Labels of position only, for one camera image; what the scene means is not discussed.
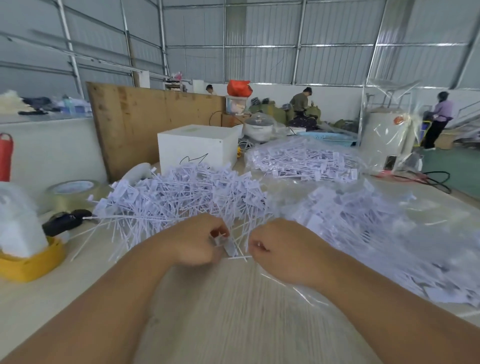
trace blue plastic basket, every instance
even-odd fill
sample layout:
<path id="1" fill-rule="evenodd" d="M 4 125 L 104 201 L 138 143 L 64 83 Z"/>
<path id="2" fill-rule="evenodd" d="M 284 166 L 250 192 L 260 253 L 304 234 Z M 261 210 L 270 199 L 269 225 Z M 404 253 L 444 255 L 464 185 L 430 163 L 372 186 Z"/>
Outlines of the blue plastic basket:
<path id="1" fill-rule="evenodd" d="M 339 144 L 341 146 L 351 146 L 353 142 L 357 140 L 350 136 L 338 133 L 317 133 L 317 132 L 300 132 L 297 135 L 309 136 L 318 140 L 323 140 L 324 142 L 330 142 Z"/>

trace black pants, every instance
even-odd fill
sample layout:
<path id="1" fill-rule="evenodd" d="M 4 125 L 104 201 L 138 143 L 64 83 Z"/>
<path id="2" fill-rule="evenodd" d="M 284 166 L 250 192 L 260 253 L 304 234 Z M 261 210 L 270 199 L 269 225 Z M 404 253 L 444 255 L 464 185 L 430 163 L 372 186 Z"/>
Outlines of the black pants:
<path id="1" fill-rule="evenodd" d="M 423 139 L 423 147 L 425 149 L 435 148 L 435 140 L 438 139 L 443 129 L 447 126 L 448 121 L 433 121 Z"/>

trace hand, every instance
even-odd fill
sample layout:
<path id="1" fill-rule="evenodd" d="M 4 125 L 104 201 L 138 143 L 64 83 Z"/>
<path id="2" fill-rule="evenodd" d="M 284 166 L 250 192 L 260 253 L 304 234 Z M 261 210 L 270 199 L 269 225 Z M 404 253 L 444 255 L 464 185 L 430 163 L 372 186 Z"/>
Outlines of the hand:
<path id="1" fill-rule="evenodd" d="M 168 254 L 173 264 L 199 266 L 216 263 L 222 256 L 222 247 L 210 241 L 219 234 L 229 236 L 228 228 L 221 218 L 200 214 L 188 218 L 155 235 L 156 244 L 161 244 L 162 254 Z"/>
<path id="2" fill-rule="evenodd" d="M 332 248 L 294 221 L 275 219 L 254 229 L 248 251 L 268 273 L 283 282 L 311 288 L 322 279 Z"/>

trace red handle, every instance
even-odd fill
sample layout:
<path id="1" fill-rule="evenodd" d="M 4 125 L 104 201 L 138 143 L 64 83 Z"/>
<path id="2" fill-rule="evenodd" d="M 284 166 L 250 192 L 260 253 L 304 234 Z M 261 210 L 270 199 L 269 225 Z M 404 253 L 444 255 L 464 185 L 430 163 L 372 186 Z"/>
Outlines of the red handle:
<path id="1" fill-rule="evenodd" d="M 10 134 L 0 133 L 0 181 L 10 182 L 12 167 L 13 138 Z"/>

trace corrugated metal wall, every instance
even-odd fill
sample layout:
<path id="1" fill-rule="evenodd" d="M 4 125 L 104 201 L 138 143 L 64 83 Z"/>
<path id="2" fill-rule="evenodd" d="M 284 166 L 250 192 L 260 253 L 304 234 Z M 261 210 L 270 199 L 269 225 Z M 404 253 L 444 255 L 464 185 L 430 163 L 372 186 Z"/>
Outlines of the corrugated metal wall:
<path id="1" fill-rule="evenodd" d="M 117 64 L 130 65 L 125 22 L 134 65 L 165 74 L 156 0 L 63 0 L 73 50 Z M 56 0 L 2 0 L 0 31 L 67 49 Z M 0 37 L 0 93 L 22 96 L 79 97 L 71 59 L 60 53 L 20 45 Z M 132 85 L 129 70 L 76 58 L 82 90 L 85 82 Z M 158 81 L 152 87 L 163 87 Z"/>
<path id="2" fill-rule="evenodd" d="M 186 78 L 211 74 L 206 81 L 358 86 L 370 75 L 404 83 L 420 79 L 423 87 L 480 89 L 478 0 L 164 0 L 164 5 L 170 68 Z M 197 49 L 190 65 L 182 60 L 186 49 Z M 217 58 L 208 63 L 211 57 Z"/>

